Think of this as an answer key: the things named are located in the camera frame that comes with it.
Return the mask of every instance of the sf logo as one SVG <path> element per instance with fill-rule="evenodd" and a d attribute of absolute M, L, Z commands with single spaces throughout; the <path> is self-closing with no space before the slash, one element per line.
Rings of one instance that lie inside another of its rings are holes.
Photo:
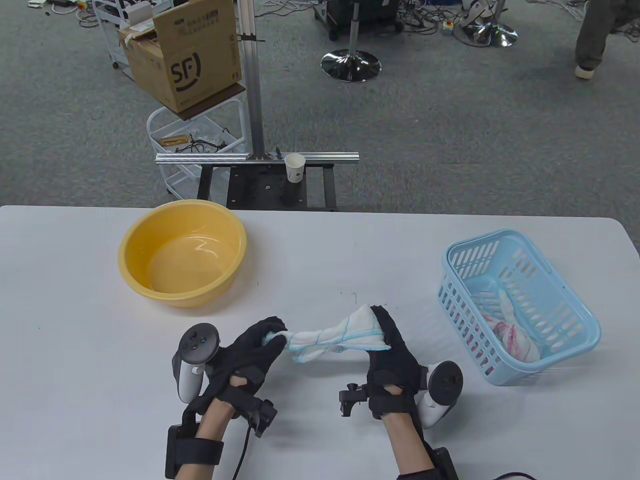
<path fill-rule="evenodd" d="M 180 63 L 174 63 L 171 66 L 171 73 L 173 75 L 173 83 L 181 83 L 183 80 L 189 81 L 189 83 L 175 88 L 176 92 L 184 92 L 194 86 L 200 78 L 200 57 L 197 53 L 194 53 Z"/>

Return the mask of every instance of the gray carpet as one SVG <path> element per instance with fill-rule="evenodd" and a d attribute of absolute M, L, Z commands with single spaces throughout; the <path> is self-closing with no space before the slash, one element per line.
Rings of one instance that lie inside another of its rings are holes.
<path fill-rule="evenodd" d="M 361 36 L 384 70 L 356 85 L 319 70 L 347 38 L 331 43 L 311 12 L 259 19 L 268 147 L 359 151 L 359 166 L 337 169 L 345 210 L 607 216 L 639 245 L 640 46 L 610 37 L 596 79 L 580 83 L 580 24 L 508 6 L 521 38 L 506 50 Z M 5 0 L 0 45 L 0 204 L 170 200 L 145 134 L 158 103 L 111 68 L 98 29 Z"/>

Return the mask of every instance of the cardboard box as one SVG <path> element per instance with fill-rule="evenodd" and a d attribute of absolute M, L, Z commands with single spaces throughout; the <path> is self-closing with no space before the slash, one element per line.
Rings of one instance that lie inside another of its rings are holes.
<path fill-rule="evenodd" d="M 175 112 L 242 78 L 232 0 L 189 0 L 118 34 L 138 86 Z"/>

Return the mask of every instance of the chrome chair base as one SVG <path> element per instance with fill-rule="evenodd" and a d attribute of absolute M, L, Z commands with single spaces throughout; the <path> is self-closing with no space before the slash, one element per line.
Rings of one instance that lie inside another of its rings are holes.
<path fill-rule="evenodd" d="M 511 47 L 518 40 L 518 32 L 492 19 L 477 19 L 461 27 L 456 23 L 453 33 L 462 43 L 472 47 Z"/>
<path fill-rule="evenodd" d="M 343 82 L 366 82 L 382 71 L 382 64 L 372 54 L 349 49 L 335 50 L 322 57 L 320 67 L 336 80 Z"/>

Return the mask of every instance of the white shoe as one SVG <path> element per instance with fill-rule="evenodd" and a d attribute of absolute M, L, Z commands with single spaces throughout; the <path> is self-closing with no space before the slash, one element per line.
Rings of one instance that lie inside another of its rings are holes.
<path fill-rule="evenodd" d="M 581 78 L 582 80 L 591 80 L 593 78 L 593 74 L 595 70 L 587 70 L 586 68 L 582 68 L 580 65 L 575 67 L 575 76 Z"/>

